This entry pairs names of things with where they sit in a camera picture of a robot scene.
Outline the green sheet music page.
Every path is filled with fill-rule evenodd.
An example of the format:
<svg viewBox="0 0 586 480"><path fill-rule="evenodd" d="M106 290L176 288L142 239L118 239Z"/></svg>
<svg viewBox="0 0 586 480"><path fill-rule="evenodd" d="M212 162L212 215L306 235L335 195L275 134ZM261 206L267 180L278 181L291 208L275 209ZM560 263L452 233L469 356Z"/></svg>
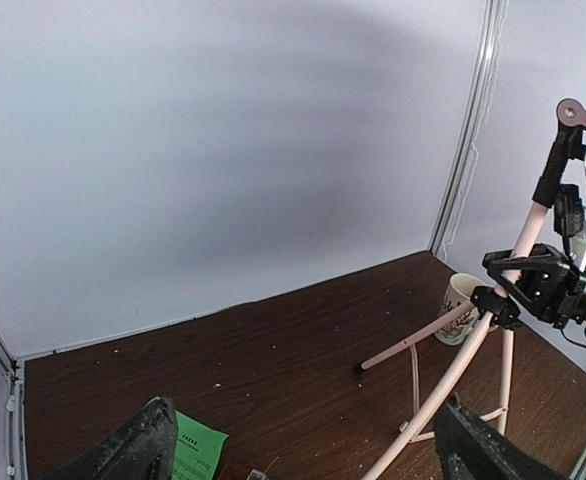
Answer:
<svg viewBox="0 0 586 480"><path fill-rule="evenodd" d="M171 479L212 480L228 435L176 411L178 437Z"/></svg>

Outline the pink music stand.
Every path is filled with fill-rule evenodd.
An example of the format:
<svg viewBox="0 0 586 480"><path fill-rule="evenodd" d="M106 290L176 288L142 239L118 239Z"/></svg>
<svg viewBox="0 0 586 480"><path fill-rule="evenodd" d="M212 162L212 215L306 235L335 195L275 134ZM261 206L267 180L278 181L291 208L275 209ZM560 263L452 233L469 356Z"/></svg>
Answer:
<svg viewBox="0 0 586 480"><path fill-rule="evenodd" d="M569 161L581 161L586 176L586 109L579 101L566 98L557 104L555 115L556 136L534 190L532 204L522 230L515 246L510 249L518 256L528 255L536 243L549 244L564 253L562 239L554 231L554 202L560 185L565 184L562 177ZM434 433L425 432L424 427L435 417L446 398L452 393L493 327L503 331L500 403L498 408L485 417L488 420L497 420L500 432L505 430L510 404L514 330L520 323L520 312L526 309L495 280L493 281L494 286L475 287L469 299L462 301L416 333L356 365L356 371L365 372L402 351L409 351L411 355L413 416L401 426L397 439L366 473L366 478L379 478L408 444L434 437ZM436 330L472 311L478 311L479 319L471 327L468 339L427 399L422 400L419 390L417 344Z"/></svg>

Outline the brown wooden metronome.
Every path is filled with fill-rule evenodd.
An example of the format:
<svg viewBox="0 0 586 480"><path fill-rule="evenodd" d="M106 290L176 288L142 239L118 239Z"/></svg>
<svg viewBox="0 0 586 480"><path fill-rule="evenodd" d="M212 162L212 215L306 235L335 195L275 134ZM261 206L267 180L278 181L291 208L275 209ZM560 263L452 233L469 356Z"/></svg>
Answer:
<svg viewBox="0 0 586 480"><path fill-rule="evenodd" d="M242 464L227 462L221 469L218 480L268 480L262 471Z"/></svg>

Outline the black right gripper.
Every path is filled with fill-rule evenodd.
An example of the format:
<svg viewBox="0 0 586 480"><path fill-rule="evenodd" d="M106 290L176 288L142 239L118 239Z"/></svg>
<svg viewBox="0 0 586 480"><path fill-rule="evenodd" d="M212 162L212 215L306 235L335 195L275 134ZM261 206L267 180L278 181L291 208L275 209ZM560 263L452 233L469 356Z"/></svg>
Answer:
<svg viewBox="0 0 586 480"><path fill-rule="evenodd" d="M586 323L586 271L557 248L536 243L526 256L512 250L486 253L489 277L533 317L563 329L570 320Z"/></svg>

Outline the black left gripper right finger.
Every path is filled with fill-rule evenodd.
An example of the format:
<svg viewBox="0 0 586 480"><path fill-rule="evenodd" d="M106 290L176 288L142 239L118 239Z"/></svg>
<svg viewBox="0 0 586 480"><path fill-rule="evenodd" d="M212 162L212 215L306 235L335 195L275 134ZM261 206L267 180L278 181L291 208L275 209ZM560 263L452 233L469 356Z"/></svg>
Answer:
<svg viewBox="0 0 586 480"><path fill-rule="evenodd" d="M456 395L450 396L437 412L434 438L442 475L447 480L563 477L512 444Z"/></svg>

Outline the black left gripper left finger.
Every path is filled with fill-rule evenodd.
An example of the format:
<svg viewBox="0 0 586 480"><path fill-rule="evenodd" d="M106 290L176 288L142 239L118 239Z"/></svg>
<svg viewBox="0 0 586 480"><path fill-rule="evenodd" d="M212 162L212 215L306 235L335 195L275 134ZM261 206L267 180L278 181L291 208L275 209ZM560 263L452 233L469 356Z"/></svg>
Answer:
<svg viewBox="0 0 586 480"><path fill-rule="evenodd" d="M170 479L178 440L172 399L155 397L92 449L49 479Z"/></svg>

